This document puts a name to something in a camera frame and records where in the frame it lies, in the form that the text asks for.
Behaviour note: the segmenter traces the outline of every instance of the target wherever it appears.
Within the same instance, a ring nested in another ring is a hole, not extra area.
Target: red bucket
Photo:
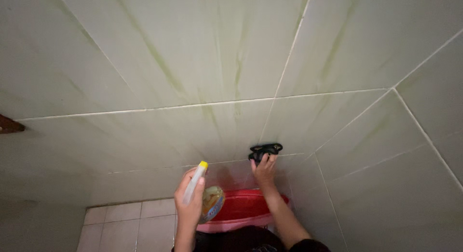
[[[288,204],[289,199],[281,195]],[[247,225],[265,226],[273,222],[272,214],[260,190],[225,191],[225,203],[220,212],[197,231],[206,233],[226,232]]]

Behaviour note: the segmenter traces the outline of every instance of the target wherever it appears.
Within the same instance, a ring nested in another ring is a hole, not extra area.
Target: hand
[[[182,203],[183,194],[185,193],[185,189],[187,188],[188,183],[190,183],[191,178],[196,172],[196,168],[197,167],[189,170],[183,175],[182,181],[174,193],[175,207],[177,208],[178,216],[177,225],[178,228],[181,229],[196,230],[201,217],[202,195],[204,192],[205,184],[204,177],[201,177],[198,180],[198,184],[196,184],[190,204],[185,205]]]
[[[267,186],[273,186],[273,179],[275,178],[275,162],[278,155],[264,154],[259,166],[256,166],[256,161],[251,160],[251,169],[254,177],[256,178],[261,189]]]

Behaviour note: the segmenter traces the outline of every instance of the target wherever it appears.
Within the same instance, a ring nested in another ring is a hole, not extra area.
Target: white tiled floor
[[[175,213],[173,199],[90,208],[77,252],[170,251]]]

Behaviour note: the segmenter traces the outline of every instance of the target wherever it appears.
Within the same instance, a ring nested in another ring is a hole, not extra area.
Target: person
[[[276,159],[277,155],[265,154],[258,166],[254,160],[251,160],[251,169],[273,216],[280,238],[269,230],[257,226],[246,226],[223,233],[197,232],[196,227],[201,216],[202,193],[205,186],[203,177],[196,185],[190,204],[182,203],[185,189],[196,169],[193,168],[185,173],[175,191],[174,200],[178,222],[172,251],[329,252],[330,250],[324,244],[312,239],[278,193],[274,183]]]

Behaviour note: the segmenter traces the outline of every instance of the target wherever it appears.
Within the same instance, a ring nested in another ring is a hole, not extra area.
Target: yellow spray bottle cap
[[[204,167],[204,170],[207,170],[208,164],[205,161],[201,161],[199,166]]]

